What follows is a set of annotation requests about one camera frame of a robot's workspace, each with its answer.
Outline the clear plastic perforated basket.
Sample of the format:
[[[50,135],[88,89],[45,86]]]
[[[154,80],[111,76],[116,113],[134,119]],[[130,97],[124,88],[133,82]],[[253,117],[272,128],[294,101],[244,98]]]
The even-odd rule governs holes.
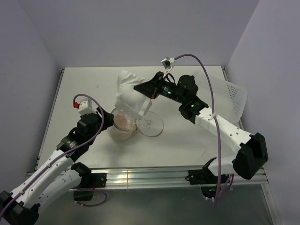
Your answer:
[[[247,91],[214,75],[209,76],[211,83],[209,85],[205,73],[201,71],[194,71],[192,75],[195,77],[195,83],[198,86],[197,96],[209,106],[212,106],[211,87],[214,96],[215,112],[232,124],[237,124],[246,105]]]

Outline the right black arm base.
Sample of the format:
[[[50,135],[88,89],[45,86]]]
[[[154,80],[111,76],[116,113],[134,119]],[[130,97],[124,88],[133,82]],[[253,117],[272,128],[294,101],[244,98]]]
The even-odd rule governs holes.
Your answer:
[[[185,180],[190,185],[208,185],[212,186],[202,187],[201,192],[204,199],[216,202],[216,200],[225,194],[233,183],[233,174],[225,174],[220,176],[220,187],[218,187],[218,176],[214,176],[213,173],[208,169],[209,165],[216,159],[216,157],[210,159],[202,169],[193,169],[188,171],[188,175]]]

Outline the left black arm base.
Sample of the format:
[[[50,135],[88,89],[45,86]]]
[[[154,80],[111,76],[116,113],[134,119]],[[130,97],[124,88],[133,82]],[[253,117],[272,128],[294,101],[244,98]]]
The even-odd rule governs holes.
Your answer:
[[[108,195],[98,190],[98,188],[105,188],[107,181],[107,174],[105,172],[101,173],[90,173],[83,176],[82,181],[79,186],[77,186],[73,192],[73,199],[77,204],[82,204],[86,207],[98,206],[105,203],[108,200]],[[88,205],[83,202],[91,201],[96,194],[103,196],[104,199],[97,204]]]

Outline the white garment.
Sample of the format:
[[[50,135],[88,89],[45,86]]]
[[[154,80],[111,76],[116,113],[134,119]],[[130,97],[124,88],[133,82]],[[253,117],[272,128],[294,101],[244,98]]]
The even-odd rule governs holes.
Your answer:
[[[149,79],[122,70],[117,78],[115,108],[134,120],[142,118],[152,106],[152,100],[134,90],[134,87],[147,81]]]

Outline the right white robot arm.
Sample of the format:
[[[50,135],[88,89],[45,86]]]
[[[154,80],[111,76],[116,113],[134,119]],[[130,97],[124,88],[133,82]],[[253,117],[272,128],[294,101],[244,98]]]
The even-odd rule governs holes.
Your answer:
[[[233,151],[229,157],[210,159],[202,168],[205,182],[214,182],[219,175],[237,173],[246,180],[268,161],[266,141],[260,133],[251,134],[212,112],[198,96],[198,86],[192,75],[182,75],[177,84],[163,79],[158,72],[146,82],[135,85],[134,90],[151,99],[159,95],[180,103],[181,115],[195,125],[208,130]]]

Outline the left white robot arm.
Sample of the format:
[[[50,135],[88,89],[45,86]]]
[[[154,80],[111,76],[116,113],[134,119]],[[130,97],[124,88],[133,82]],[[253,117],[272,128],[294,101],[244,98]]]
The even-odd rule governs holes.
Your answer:
[[[11,225],[33,225],[42,209],[68,190],[103,188],[106,175],[92,174],[88,166],[77,160],[98,134],[114,124],[113,118],[113,114],[101,109],[82,115],[38,170],[12,191],[1,192],[0,217]]]

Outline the pink bra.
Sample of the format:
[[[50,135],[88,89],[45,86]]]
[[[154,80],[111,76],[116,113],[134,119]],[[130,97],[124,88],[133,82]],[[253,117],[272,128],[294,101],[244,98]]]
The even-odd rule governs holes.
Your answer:
[[[134,125],[131,118],[125,115],[118,114],[114,117],[114,124],[120,129],[133,130]]]

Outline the white mesh laundry bag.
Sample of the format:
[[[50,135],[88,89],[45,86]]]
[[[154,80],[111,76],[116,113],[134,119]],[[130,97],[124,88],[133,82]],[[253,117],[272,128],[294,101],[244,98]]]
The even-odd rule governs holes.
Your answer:
[[[111,113],[114,117],[121,114],[116,108],[114,108]],[[131,120],[134,125],[133,130],[120,129],[113,124],[113,126],[107,129],[109,136],[116,142],[124,142],[133,137],[137,132],[147,137],[157,137],[164,130],[163,120],[152,111],[148,111],[141,119],[134,120],[131,118]]]

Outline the aluminium rail frame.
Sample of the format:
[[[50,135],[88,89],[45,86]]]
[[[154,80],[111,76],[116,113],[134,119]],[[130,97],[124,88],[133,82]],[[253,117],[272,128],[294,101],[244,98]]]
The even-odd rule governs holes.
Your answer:
[[[214,105],[209,106],[212,112],[215,112]],[[202,169],[203,166],[167,166],[167,167],[137,167],[137,168],[119,168],[119,169],[102,169],[102,173],[108,174],[108,179],[106,181],[106,186],[104,188],[109,189],[113,187],[119,188],[171,188],[180,187],[183,184],[189,184],[185,180],[188,175],[189,170]],[[234,181],[246,180],[239,176],[237,173],[232,173],[234,175]],[[263,167],[252,177],[262,176]],[[218,184],[220,186],[220,175],[218,175]],[[208,185],[198,185],[201,187],[212,186]]]

